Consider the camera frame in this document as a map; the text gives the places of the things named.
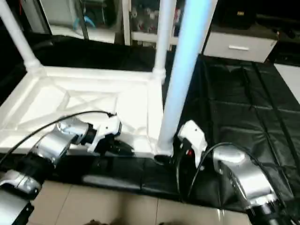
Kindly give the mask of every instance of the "tile floor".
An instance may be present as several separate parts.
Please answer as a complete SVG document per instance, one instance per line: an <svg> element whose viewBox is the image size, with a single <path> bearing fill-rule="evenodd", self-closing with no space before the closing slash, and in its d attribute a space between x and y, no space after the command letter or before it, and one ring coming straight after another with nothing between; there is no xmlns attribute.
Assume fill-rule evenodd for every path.
<svg viewBox="0 0 300 225"><path fill-rule="evenodd" d="M83 225L90 220L126 225L249 225L246 215L126 192L47 181L33 202L28 225Z"/></svg>

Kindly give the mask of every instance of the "black tarp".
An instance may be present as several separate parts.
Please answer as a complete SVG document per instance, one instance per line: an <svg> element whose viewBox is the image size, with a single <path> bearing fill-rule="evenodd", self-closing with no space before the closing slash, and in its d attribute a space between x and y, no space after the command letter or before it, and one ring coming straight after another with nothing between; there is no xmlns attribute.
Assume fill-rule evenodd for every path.
<svg viewBox="0 0 300 225"><path fill-rule="evenodd" d="M25 75L21 58L1 34L1 102ZM71 37L28 35L45 66L151 71L155 50L111 45ZM174 52L166 61L166 96ZM233 142L251 150L270 172L291 211L300 215L300 105L271 64L199 56L180 125L193 119L209 146ZM11 157L8 168L19 158ZM210 160L199 174L189 202L242 211L227 179ZM147 158L65 157L52 179L124 189L178 200L174 169Z"/></svg>

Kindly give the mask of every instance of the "white drawer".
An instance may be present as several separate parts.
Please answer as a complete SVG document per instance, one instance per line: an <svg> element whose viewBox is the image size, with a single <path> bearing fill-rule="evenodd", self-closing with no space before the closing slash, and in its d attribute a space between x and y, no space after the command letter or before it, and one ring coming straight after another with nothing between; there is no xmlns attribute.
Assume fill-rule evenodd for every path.
<svg viewBox="0 0 300 225"><path fill-rule="evenodd" d="M204 55L264 62L276 40L211 32Z"/></svg>

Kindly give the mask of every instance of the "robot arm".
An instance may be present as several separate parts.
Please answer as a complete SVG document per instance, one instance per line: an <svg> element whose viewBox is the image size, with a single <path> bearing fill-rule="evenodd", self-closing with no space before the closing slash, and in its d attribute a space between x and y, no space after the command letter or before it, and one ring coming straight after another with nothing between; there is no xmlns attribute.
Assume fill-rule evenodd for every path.
<svg viewBox="0 0 300 225"><path fill-rule="evenodd" d="M197 162L200 162L205 151L203 146L206 146L202 130L190 120L181 127L178 137L183 141L182 148L188 145L193 149L198 166ZM247 153L232 144L225 144L213 150L212 158L215 171L229 179L252 224L292 224L288 218L280 215L281 207L273 187Z"/></svg>
<svg viewBox="0 0 300 225"><path fill-rule="evenodd" d="M107 140L118 136L121 122L117 116L109 117L95 130L89 123L72 117L56 124L17 164L0 179L0 224L25 225L34 207L44 181L52 174L71 144L85 145L95 152Z"/></svg>

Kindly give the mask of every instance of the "white vertical pole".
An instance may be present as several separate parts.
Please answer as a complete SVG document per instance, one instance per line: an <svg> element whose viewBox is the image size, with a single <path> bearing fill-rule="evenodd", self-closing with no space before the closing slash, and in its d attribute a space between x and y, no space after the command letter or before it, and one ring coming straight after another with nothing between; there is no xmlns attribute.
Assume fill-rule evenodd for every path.
<svg viewBox="0 0 300 225"><path fill-rule="evenodd" d="M124 43L125 45L130 45L130 18L129 11L131 10L129 5L129 0L122 0L122 10L123 10L123 29L124 29Z"/></svg>
<svg viewBox="0 0 300 225"><path fill-rule="evenodd" d="M156 42L156 55L153 68L155 77L165 82L165 58L169 48L170 31L173 25L174 10L173 1L176 0L160 0L158 30Z"/></svg>
<svg viewBox="0 0 300 225"><path fill-rule="evenodd" d="M157 152L173 154L173 137L181 117L200 46L206 36L211 0L186 0Z"/></svg>
<svg viewBox="0 0 300 225"><path fill-rule="evenodd" d="M20 55L24 60L24 65L29 71L32 68L40 67L41 64L33 54L26 38L24 37L19 25L17 24L10 8L5 0L0 0L0 17L8 30L14 44L19 50Z"/></svg>

